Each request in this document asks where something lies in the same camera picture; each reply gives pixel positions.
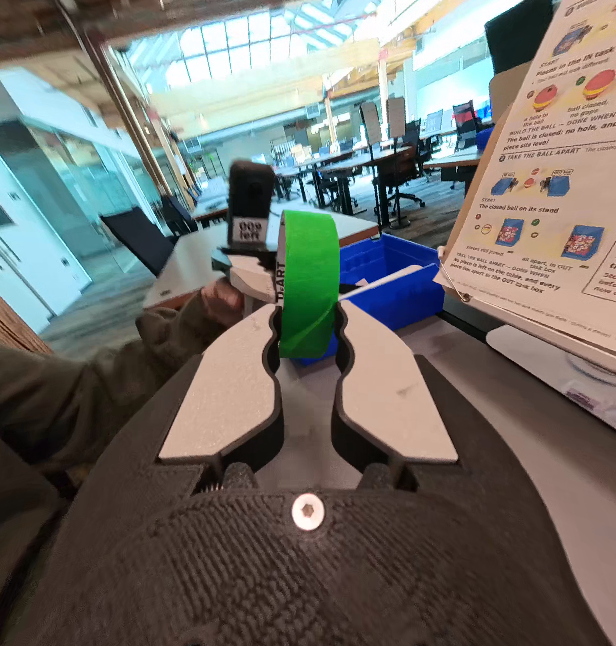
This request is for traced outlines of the dark wooden column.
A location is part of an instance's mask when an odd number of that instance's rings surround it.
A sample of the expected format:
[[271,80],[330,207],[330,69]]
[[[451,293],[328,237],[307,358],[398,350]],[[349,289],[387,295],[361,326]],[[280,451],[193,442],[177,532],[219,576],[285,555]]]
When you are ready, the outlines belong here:
[[143,165],[150,175],[159,194],[161,203],[165,206],[168,199],[173,194],[172,190],[167,183],[154,153],[152,152],[146,134],[135,114],[134,108],[130,103],[118,73],[112,65],[109,57],[109,47],[106,45],[101,33],[95,30],[84,31],[82,35],[79,36],[79,40],[96,68],[100,79],[102,80],[102,84],[107,90],[113,104],[119,112],[122,123],[125,125],[126,131],[134,143]]

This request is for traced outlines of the green tape roll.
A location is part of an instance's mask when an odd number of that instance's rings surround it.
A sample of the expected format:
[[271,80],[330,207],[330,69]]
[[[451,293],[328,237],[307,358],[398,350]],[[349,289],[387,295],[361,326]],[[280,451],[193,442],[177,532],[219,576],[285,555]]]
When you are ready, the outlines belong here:
[[283,211],[274,279],[280,356],[320,359],[334,333],[340,285],[340,243],[330,215]]

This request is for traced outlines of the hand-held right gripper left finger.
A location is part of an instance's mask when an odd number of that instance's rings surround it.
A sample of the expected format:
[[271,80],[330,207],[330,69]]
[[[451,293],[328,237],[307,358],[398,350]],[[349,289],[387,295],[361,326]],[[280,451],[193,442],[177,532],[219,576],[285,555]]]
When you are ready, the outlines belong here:
[[267,304],[203,353],[159,451],[165,464],[208,464],[257,472],[280,452],[284,421],[278,347],[281,308]]

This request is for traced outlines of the black high-back chair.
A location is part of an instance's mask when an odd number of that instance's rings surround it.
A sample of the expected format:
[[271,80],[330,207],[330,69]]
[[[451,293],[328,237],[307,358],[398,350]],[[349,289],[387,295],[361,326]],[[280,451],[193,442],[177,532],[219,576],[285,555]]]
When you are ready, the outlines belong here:
[[139,207],[100,216],[100,221],[155,276],[165,268],[175,243]]

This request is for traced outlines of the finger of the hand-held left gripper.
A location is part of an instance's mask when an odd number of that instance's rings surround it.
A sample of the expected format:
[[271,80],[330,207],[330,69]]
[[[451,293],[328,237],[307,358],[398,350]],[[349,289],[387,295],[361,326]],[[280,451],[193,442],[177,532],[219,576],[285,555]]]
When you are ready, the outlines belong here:
[[231,254],[231,285],[243,295],[244,317],[277,302],[272,270],[256,256]]

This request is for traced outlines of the white stand base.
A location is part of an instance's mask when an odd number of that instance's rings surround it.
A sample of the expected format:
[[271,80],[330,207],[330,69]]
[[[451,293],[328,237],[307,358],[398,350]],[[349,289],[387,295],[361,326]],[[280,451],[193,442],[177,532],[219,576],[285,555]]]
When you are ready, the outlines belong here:
[[616,431],[616,373],[511,326],[486,343]]

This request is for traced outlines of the white-top table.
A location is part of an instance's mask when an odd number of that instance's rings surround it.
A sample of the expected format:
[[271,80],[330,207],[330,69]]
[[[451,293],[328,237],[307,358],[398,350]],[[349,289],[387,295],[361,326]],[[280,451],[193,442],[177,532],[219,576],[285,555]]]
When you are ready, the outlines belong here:
[[[322,213],[332,217],[340,240],[340,247],[377,236],[378,225],[365,218],[317,209],[299,200],[273,205],[269,216],[267,243],[277,241],[280,216],[283,211]],[[212,269],[212,252],[227,243],[228,224],[221,222],[200,229],[178,240],[164,269],[148,291],[143,310],[158,308],[180,309],[200,288],[219,279],[222,274]]]

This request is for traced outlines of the blue plastic bin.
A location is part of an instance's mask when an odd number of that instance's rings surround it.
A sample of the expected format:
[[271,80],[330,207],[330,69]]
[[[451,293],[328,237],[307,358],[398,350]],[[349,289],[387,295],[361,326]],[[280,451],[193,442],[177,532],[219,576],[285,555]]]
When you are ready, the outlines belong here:
[[[350,300],[361,310],[391,330],[426,319],[441,311],[443,289],[434,282],[439,259],[436,251],[391,235],[368,238],[340,248],[340,285],[338,301]],[[381,279],[409,265],[421,265],[417,273],[395,282],[347,297],[357,286]],[[320,359],[298,359],[306,366],[333,356],[337,348],[334,333]]]

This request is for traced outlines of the black monitor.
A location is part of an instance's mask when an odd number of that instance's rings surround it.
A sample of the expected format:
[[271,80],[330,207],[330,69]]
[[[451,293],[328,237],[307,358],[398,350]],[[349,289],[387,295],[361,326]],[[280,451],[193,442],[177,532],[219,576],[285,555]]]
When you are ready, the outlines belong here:
[[533,60],[553,15],[553,1],[521,1],[484,25],[495,76]]

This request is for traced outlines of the printed instruction sheet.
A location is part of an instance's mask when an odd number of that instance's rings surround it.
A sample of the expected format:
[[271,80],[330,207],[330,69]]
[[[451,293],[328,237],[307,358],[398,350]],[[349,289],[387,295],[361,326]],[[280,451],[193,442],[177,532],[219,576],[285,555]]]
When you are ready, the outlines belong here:
[[438,281],[616,355],[616,1],[562,1]]

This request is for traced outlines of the person's left hand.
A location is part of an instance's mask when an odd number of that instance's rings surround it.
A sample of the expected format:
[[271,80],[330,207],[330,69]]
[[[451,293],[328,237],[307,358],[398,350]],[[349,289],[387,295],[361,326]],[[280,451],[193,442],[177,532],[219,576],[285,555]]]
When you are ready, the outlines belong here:
[[223,277],[203,286],[199,292],[207,317],[230,328],[243,319],[245,296]]

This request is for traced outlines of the black red mesh chair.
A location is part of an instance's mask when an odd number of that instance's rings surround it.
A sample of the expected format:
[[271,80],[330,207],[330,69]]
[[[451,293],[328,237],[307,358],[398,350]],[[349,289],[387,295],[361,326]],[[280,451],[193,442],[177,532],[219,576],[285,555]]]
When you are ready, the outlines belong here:
[[452,112],[457,131],[455,152],[474,147],[477,134],[482,130],[482,122],[476,115],[473,100],[453,105]]

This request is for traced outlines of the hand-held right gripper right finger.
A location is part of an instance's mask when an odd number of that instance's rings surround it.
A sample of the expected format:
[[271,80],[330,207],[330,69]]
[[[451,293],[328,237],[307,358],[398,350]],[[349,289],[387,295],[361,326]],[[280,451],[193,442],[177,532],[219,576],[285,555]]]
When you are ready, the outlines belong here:
[[350,300],[336,305],[338,342],[331,443],[363,473],[384,464],[458,463],[458,452],[410,347]]

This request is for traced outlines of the long wooden-top table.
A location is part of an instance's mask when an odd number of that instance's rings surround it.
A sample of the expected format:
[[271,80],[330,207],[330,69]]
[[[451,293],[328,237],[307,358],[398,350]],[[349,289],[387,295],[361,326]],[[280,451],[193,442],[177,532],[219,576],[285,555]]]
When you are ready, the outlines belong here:
[[337,183],[340,197],[341,214],[352,216],[352,198],[349,189],[349,178],[352,177],[355,169],[370,168],[374,184],[374,195],[376,198],[375,216],[380,234],[390,228],[388,198],[386,180],[384,176],[394,175],[398,162],[410,157],[415,157],[416,149],[411,146],[398,147],[395,150],[384,150],[377,155],[370,150],[358,156],[351,157],[320,168],[320,174],[324,179],[334,179]]

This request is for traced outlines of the person's left forearm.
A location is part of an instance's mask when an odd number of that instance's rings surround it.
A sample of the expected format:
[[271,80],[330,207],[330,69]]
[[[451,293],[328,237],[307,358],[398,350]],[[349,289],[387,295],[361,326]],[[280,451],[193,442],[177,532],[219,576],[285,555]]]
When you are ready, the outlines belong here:
[[196,295],[136,320],[140,338],[90,360],[0,344],[0,440],[47,474],[98,460],[128,420],[228,325]]

